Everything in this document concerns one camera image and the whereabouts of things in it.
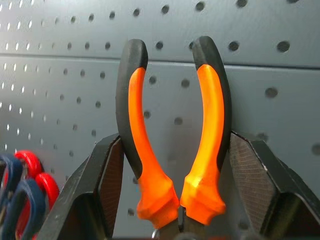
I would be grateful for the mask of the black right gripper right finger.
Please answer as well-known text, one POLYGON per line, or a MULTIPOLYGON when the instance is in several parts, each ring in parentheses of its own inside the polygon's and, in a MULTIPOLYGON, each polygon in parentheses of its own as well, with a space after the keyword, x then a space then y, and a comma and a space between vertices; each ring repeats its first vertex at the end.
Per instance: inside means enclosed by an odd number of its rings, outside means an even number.
POLYGON ((229 161, 256 235, 264 240, 318 240, 320 200, 262 139, 233 131, 229 161))

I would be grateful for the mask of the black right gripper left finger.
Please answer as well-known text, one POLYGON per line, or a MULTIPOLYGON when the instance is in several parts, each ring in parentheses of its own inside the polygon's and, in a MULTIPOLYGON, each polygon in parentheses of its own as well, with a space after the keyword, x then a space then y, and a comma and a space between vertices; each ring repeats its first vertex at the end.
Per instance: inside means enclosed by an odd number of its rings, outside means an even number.
POLYGON ((37 239, 112 239, 123 168, 124 150, 119 134, 100 140, 66 181, 37 239))

